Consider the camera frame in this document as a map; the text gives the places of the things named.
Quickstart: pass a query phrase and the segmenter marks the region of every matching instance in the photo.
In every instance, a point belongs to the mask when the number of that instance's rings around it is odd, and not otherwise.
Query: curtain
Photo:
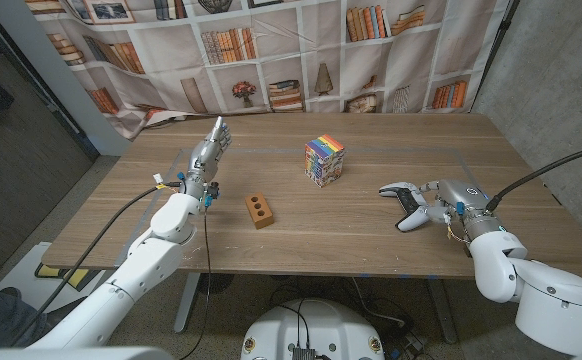
[[[508,0],[25,0],[120,134],[174,114],[462,113]]]

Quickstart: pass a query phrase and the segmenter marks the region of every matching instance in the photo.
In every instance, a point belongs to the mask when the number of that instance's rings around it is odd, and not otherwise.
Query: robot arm
[[[218,162],[231,143],[221,117],[193,150],[177,194],[151,219],[151,226],[131,245],[118,270],[51,332],[27,349],[100,346],[147,291],[169,277],[182,261],[182,245],[195,234],[189,215],[197,215],[217,195]]]
[[[418,218],[418,226],[427,220],[461,223],[482,295],[500,303],[519,302],[516,325],[523,333],[554,350],[582,354],[581,277],[524,260],[527,249],[495,214],[486,211],[488,197],[477,187],[457,180],[434,181],[419,188],[408,185],[404,188],[414,197],[438,191],[434,206],[420,205],[427,218]]]

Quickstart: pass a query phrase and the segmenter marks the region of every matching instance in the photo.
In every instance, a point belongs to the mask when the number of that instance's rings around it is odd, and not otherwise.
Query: wooden table
[[[102,181],[43,257],[70,267],[128,200],[186,172],[190,150],[214,119],[146,130]],[[233,144],[215,181],[221,197],[209,208],[212,270],[224,273],[473,278],[473,262],[446,228],[428,223],[409,233],[386,184],[421,185],[455,178],[493,195],[530,168],[482,115],[267,114],[227,117]],[[304,174],[304,144],[328,133],[348,152],[342,177],[319,188]],[[264,193],[275,223],[256,230],[244,197]],[[171,194],[162,190],[127,210],[87,257],[111,269],[125,244],[141,234]],[[510,193],[497,213],[528,248],[528,258],[582,276],[582,229],[536,179]],[[201,217],[185,245],[181,268],[206,271]]]

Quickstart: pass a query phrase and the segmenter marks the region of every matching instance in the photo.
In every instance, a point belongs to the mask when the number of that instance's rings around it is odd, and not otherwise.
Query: potted plant
[[[240,81],[233,85],[233,96],[242,98],[245,108],[253,106],[251,99],[249,99],[249,95],[253,94],[255,94],[255,85],[251,85],[248,81]]]

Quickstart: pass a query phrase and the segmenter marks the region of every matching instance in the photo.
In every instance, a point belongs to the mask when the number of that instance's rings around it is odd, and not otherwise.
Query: flower pot
[[[249,99],[248,96],[243,97],[242,100],[244,101],[245,108],[253,107],[253,102],[251,101],[251,99]]]

